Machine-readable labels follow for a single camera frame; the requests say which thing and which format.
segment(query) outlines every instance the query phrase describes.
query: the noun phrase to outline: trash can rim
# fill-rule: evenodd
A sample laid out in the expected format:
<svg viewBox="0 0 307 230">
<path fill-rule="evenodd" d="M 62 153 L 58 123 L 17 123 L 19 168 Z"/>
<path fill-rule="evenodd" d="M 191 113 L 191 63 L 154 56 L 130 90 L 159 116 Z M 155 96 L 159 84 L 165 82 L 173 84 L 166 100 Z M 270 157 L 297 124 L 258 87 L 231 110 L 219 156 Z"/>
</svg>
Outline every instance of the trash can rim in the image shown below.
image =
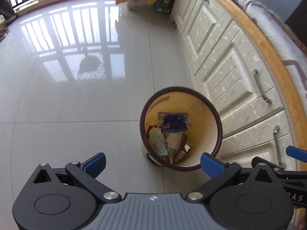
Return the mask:
<svg viewBox="0 0 307 230">
<path fill-rule="evenodd" d="M 217 141 L 216 141 L 215 147 L 214 147 L 211 155 L 216 156 L 217 153 L 219 152 L 221 144 L 222 144 L 223 128 L 222 128 L 222 122 L 221 122 L 221 119 L 220 119 L 220 116 L 219 116 L 217 110 L 214 108 L 213 104 L 207 98 L 205 98 L 203 95 L 201 95 L 199 92 L 192 90 L 190 88 L 187 88 L 187 87 L 182 87 L 182 86 L 171 86 L 171 87 L 164 88 L 164 89 L 156 92 L 146 102 L 146 104 L 145 104 L 145 106 L 142 110 L 141 117 L 140 117 L 140 134 L 141 134 L 142 142 L 143 142 L 146 150 L 148 151 L 148 153 L 150 153 L 150 155 L 156 161 L 158 161 L 160 164 L 162 164 L 162 166 L 165 166 L 165 167 L 168 167 L 172 170 L 177 170 L 177 171 L 193 171 L 193 170 L 200 169 L 201 160 L 199 160 L 199 164 L 194 165 L 194 166 L 189 166 L 189 167 L 181 167 L 181 166 L 170 164 L 169 162 L 163 160 L 162 158 L 160 158 L 158 156 L 158 154 L 151 148 L 151 146 L 148 142 L 148 139 L 146 139 L 145 116 L 146 116 L 146 113 L 147 113 L 150 105 L 152 104 L 152 102 L 154 100 L 156 100 L 161 95 L 166 94 L 166 93 L 170 93 L 170 92 L 183 92 L 183 93 L 191 94 L 191 95 L 197 97 L 198 99 L 200 99 L 202 102 L 204 102 L 208 106 L 208 108 L 211 110 L 211 112 L 212 112 L 212 114 L 215 118 L 216 124 L 217 124 Z"/>
</svg>

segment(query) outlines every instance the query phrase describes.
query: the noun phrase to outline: blue plastic wrapper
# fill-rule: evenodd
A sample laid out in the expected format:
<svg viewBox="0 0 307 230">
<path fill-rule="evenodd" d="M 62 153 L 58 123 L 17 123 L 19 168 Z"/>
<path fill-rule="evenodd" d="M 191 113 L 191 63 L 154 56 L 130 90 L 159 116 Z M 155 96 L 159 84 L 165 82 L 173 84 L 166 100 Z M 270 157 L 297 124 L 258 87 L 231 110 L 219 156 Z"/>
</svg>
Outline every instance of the blue plastic wrapper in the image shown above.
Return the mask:
<svg viewBox="0 0 307 230">
<path fill-rule="evenodd" d="M 161 131 L 182 132 L 187 131 L 187 113 L 159 113 L 159 122 Z"/>
</svg>

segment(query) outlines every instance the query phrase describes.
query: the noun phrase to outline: trash can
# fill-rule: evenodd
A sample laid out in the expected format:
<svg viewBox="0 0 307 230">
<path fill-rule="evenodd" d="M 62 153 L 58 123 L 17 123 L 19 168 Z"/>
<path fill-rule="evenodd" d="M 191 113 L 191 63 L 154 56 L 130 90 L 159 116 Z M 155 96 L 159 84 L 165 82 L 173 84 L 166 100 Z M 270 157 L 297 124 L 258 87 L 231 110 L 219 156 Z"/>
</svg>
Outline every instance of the trash can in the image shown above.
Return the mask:
<svg viewBox="0 0 307 230">
<path fill-rule="evenodd" d="M 194 144 L 182 162 L 171 164 L 159 157 L 149 143 L 149 131 L 158 113 L 187 113 L 190 126 L 185 132 Z M 155 93 L 145 104 L 140 118 L 141 148 L 144 156 L 158 167 L 192 171 L 201 167 L 204 152 L 216 156 L 222 143 L 222 123 L 214 106 L 203 95 L 186 87 L 168 87 Z"/>
</svg>

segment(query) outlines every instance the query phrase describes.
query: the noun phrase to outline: cabinet door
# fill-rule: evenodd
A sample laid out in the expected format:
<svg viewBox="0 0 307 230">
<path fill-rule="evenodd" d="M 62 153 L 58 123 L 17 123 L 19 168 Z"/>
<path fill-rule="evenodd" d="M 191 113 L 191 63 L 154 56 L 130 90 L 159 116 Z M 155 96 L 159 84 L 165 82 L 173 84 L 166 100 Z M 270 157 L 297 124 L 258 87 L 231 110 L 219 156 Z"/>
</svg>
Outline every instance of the cabinet door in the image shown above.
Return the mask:
<svg viewBox="0 0 307 230">
<path fill-rule="evenodd" d="M 289 123 L 285 111 L 230 137 L 223 139 L 217 156 L 223 162 L 236 162 L 242 167 L 250 168 L 251 160 L 259 156 L 278 165 L 273 130 L 280 126 L 277 133 L 281 161 L 287 170 L 297 170 L 294 158 L 287 156 L 286 147 L 293 145 Z"/>
<path fill-rule="evenodd" d="M 194 74 L 231 20 L 230 15 L 215 0 L 196 1 L 182 34 Z"/>
<path fill-rule="evenodd" d="M 196 0 L 176 0 L 174 3 L 172 16 L 181 34 L 185 28 L 185 25 L 187 24 L 195 2 Z"/>
<path fill-rule="evenodd" d="M 260 86 L 271 103 L 262 98 L 252 76 L 254 69 L 258 70 Z M 197 90 L 218 111 L 224 137 L 283 110 L 269 70 L 234 21 L 196 74 L 195 80 Z"/>
</svg>

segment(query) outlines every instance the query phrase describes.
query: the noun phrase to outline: floor tile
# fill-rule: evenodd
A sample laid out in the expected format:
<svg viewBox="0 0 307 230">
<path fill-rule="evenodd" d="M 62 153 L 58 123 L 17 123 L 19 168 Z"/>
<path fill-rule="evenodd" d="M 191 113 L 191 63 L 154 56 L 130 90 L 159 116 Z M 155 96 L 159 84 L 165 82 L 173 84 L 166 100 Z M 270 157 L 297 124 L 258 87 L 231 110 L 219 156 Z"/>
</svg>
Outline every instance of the floor tile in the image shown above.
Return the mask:
<svg viewBox="0 0 307 230">
<path fill-rule="evenodd" d="M 209 177 L 201 170 L 191 172 L 179 172 L 163 169 L 164 193 L 187 193 L 198 188 L 209 180 Z"/>
<path fill-rule="evenodd" d="M 39 163 L 64 167 L 98 152 L 107 158 L 97 177 L 106 186 L 125 192 L 163 193 L 161 169 L 150 164 L 139 147 L 138 122 L 16 124 L 12 152 L 13 197 Z"/>
<path fill-rule="evenodd" d="M 188 64 L 169 15 L 147 12 L 155 91 L 169 86 L 193 88 Z"/>
<path fill-rule="evenodd" d="M 0 124 L 0 229 L 5 230 L 18 229 L 12 215 L 11 149 L 13 131 L 13 124 Z"/>
<path fill-rule="evenodd" d="M 36 54 L 24 44 L 18 21 L 0 43 L 0 123 L 14 123 Z"/>
<path fill-rule="evenodd" d="M 16 122 L 138 120 L 154 93 L 145 13 L 70 0 L 24 17 L 39 58 Z"/>
</svg>

